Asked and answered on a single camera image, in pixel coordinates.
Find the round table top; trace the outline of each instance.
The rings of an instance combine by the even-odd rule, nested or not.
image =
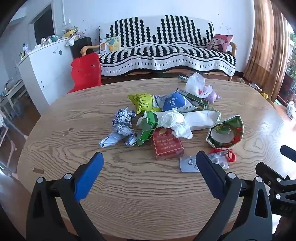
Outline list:
[[[221,112],[221,118],[238,114],[244,124],[242,141],[234,147],[237,160],[226,172],[253,180],[256,164],[263,161],[280,174],[287,174],[288,166],[279,151],[284,125],[272,105],[242,83],[206,80],[206,84],[222,96],[212,105]],[[121,141],[106,148],[99,146],[99,141],[112,132],[114,113],[133,107],[128,94],[160,95],[176,88],[185,89],[185,83],[177,78],[146,79],[61,97],[39,119],[26,141],[17,168],[21,183],[32,192],[38,177],[60,179],[100,151],[104,167],[81,205],[101,233],[143,240],[198,234],[219,203],[200,173],[181,172],[177,158],[156,160],[149,143],[128,147]],[[207,133],[207,129],[198,130],[193,131],[192,139],[182,138],[185,155],[212,150],[205,140]],[[237,216],[241,201],[231,220]],[[67,217],[61,201],[58,204],[62,216]]]

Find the brown striped curtain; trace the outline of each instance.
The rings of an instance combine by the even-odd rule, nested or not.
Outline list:
[[[288,62],[287,20],[270,0],[254,0],[254,5],[254,40],[244,77],[261,87],[274,102]]]

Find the red cigarette box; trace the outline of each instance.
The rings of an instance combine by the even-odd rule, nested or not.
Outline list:
[[[152,135],[152,142],[156,152],[156,159],[169,159],[184,154],[184,147],[180,138],[174,137],[171,128],[157,128]]]

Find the green box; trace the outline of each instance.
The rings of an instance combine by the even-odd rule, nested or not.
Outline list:
[[[138,146],[142,146],[145,141],[152,137],[152,134],[158,125],[156,114],[154,114],[152,111],[146,111],[146,114],[146,118],[144,118],[139,125],[139,128],[142,129],[142,133],[137,140]]]
[[[180,93],[181,95],[187,97],[189,100],[193,100],[198,102],[198,108],[202,110],[206,110],[209,107],[209,102],[203,98],[200,98],[198,96],[195,96],[193,94],[190,94],[184,90],[181,90],[179,88],[176,89],[176,92]]]

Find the gold leaf logo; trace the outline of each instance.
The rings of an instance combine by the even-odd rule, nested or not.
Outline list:
[[[159,134],[163,134],[163,133],[165,133],[166,132],[166,128],[161,128],[160,130],[159,130]]]

